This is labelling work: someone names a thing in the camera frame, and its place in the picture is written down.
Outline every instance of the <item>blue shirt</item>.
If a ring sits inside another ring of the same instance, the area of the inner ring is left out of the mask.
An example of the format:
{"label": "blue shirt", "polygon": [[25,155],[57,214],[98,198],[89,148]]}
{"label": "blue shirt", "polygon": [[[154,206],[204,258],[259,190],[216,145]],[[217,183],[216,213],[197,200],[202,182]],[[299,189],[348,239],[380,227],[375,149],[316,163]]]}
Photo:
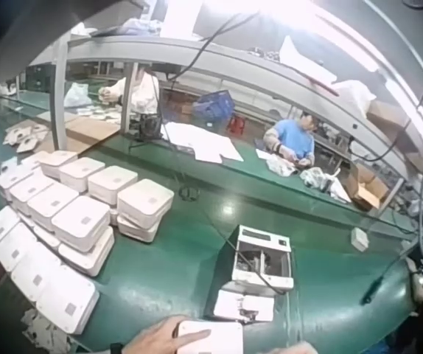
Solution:
{"label": "blue shirt", "polygon": [[295,151],[297,159],[303,159],[315,151],[313,136],[303,130],[293,119],[284,119],[273,127],[279,133],[280,142]]}

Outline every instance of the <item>person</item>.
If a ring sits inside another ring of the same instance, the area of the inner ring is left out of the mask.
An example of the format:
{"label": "person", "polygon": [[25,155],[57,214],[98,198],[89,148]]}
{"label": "person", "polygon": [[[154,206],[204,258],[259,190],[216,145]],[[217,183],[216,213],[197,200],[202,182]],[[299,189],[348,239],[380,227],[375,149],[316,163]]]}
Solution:
{"label": "person", "polygon": [[[99,100],[122,105],[125,84],[126,77],[123,77],[113,86],[100,88]],[[131,110],[138,114],[157,114],[158,96],[158,78],[146,66],[139,66],[131,92]]]}
{"label": "person", "polygon": [[304,112],[300,119],[284,119],[277,122],[264,134],[268,150],[300,167],[315,163],[315,140],[311,131],[316,128],[316,119]]}
{"label": "person", "polygon": [[[146,330],[140,332],[130,343],[121,349],[122,354],[174,354],[179,348],[200,341],[210,335],[210,330],[202,330],[196,333],[189,333],[184,336],[174,338],[175,329],[178,325],[188,319],[185,316],[173,316],[168,319],[155,324]],[[97,354],[110,354],[112,351]],[[318,354],[306,342],[298,343],[297,345],[287,349],[275,349],[268,354]]]}

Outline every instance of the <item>wristwatch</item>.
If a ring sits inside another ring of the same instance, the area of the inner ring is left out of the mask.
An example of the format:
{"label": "wristwatch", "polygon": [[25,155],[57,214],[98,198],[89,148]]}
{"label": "wristwatch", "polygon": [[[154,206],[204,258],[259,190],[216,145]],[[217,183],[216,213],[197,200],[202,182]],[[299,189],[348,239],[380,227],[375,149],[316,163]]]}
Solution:
{"label": "wristwatch", "polygon": [[110,354],[122,354],[124,345],[121,343],[110,344]]}

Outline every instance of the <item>stacked white box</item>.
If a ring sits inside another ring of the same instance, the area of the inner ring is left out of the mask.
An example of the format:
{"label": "stacked white box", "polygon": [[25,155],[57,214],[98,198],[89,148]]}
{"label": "stacked white box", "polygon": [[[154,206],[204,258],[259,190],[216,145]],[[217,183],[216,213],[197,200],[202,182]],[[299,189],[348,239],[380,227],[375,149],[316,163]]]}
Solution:
{"label": "stacked white box", "polygon": [[32,174],[32,169],[23,165],[16,166],[6,173],[2,173],[0,175],[0,194],[8,201],[12,201],[9,189]]}
{"label": "stacked white box", "polygon": [[87,190],[87,178],[104,168],[105,164],[103,162],[82,157],[60,167],[59,176],[61,182],[66,186],[82,193]]}
{"label": "stacked white box", "polygon": [[44,191],[51,186],[55,181],[49,177],[39,174],[33,174],[24,179],[14,187],[10,188],[10,195],[12,196],[13,206],[20,212],[29,216],[28,200],[33,198],[38,193]]}
{"label": "stacked white box", "polygon": [[59,254],[77,270],[95,277],[100,272],[114,243],[113,229],[109,226],[94,247],[87,253],[79,252],[70,246],[62,244],[59,246]]}
{"label": "stacked white box", "polygon": [[81,252],[97,242],[110,223],[110,207],[81,195],[52,219],[56,237]]}
{"label": "stacked white box", "polygon": [[68,334],[81,334],[99,299],[93,282],[62,265],[36,302],[49,321]]}
{"label": "stacked white box", "polygon": [[17,212],[10,206],[5,206],[0,211],[0,240],[20,221]]}
{"label": "stacked white box", "polygon": [[49,278],[61,267],[60,259],[43,244],[36,242],[13,270],[10,277],[18,289],[35,302],[47,286]]}
{"label": "stacked white box", "polygon": [[49,177],[59,179],[59,167],[77,160],[77,153],[64,150],[56,150],[48,156],[41,157],[40,163],[43,173]]}
{"label": "stacked white box", "polygon": [[138,181],[138,173],[110,166],[88,177],[88,193],[110,205],[116,205],[118,192]]}
{"label": "stacked white box", "polygon": [[5,271],[11,272],[35,243],[34,234],[24,223],[17,223],[0,241],[0,263]]}
{"label": "stacked white box", "polygon": [[158,220],[149,229],[142,229],[141,227],[123,218],[121,215],[118,215],[117,222],[118,230],[122,234],[137,240],[141,240],[143,242],[151,243],[154,240],[156,232],[158,231],[159,223],[161,220]]}
{"label": "stacked white box", "polygon": [[55,182],[28,201],[28,210],[35,222],[53,232],[51,219],[78,196],[78,191]]}
{"label": "stacked white box", "polygon": [[174,192],[142,179],[118,193],[118,212],[142,229],[149,229],[170,209]]}

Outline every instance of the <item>small white component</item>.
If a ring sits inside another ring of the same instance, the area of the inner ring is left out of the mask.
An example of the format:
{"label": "small white component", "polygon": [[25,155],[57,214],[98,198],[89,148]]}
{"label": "small white component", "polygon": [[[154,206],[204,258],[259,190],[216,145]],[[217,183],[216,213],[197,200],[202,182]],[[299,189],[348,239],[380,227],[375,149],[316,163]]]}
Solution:
{"label": "small white component", "polygon": [[10,206],[5,206],[0,211],[0,240],[20,221],[16,211]]}
{"label": "small white component", "polygon": [[367,234],[358,227],[354,227],[351,231],[351,243],[357,250],[364,252],[368,248]]}
{"label": "small white component", "polygon": [[138,181],[138,173],[110,166],[88,177],[88,192],[94,198],[116,205],[118,192]]}
{"label": "small white component", "polygon": [[13,206],[20,212],[29,216],[27,202],[39,192],[42,192],[51,186],[54,182],[55,181],[51,178],[39,174],[33,174],[24,179],[14,187],[10,188]]}
{"label": "small white component", "polygon": [[60,167],[59,176],[66,186],[82,193],[87,190],[87,178],[104,168],[105,163],[82,157]]}
{"label": "small white component", "polygon": [[210,336],[184,345],[177,354],[243,353],[242,325],[238,322],[183,321],[178,326],[177,337],[210,330]]}
{"label": "small white component", "polygon": [[27,166],[19,165],[0,175],[0,193],[8,201],[12,201],[9,189],[18,182],[31,176],[33,171]]}
{"label": "small white component", "polygon": [[24,296],[35,302],[51,275],[60,267],[60,259],[41,243],[36,242],[20,260],[10,277]]}
{"label": "small white component", "polygon": [[28,210],[34,221],[53,232],[51,219],[78,196],[78,191],[55,182],[28,201]]}
{"label": "small white component", "polygon": [[149,229],[170,209],[173,198],[172,190],[143,179],[118,193],[118,212],[142,229]]}
{"label": "small white component", "polygon": [[90,251],[82,253],[70,246],[61,244],[59,254],[77,270],[95,277],[100,272],[114,243],[113,229],[109,226]]}
{"label": "small white component", "polygon": [[38,225],[35,225],[35,227],[33,228],[33,232],[40,238],[40,240],[44,241],[46,245],[57,251],[61,244],[61,241],[59,241],[54,234],[46,231]]}
{"label": "small white component", "polygon": [[151,243],[154,240],[155,234],[158,231],[159,223],[161,222],[161,219],[159,219],[149,229],[142,229],[141,227],[123,218],[121,215],[118,215],[116,220],[120,233],[147,243]]}
{"label": "small white component", "polygon": [[81,334],[99,299],[93,282],[62,265],[36,302],[49,321],[68,334]]}
{"label": "small white component", "polygon": [[52,219],[56,237],[82,252],[94,246],[109,223],[110,207],[84,195],[74,199]]}
{"label": "small white component", "polygon": [[64,150],[56,150],[46,157],[39,159],[43,173],[49,177],[59,179],[59,167],[77,160],[77,153]]}
{"label": "small white component", "polygon": [[36,237],[25,224],[17,223],[0,241],[0,263],[5,271],[10,273],[35,242]]}

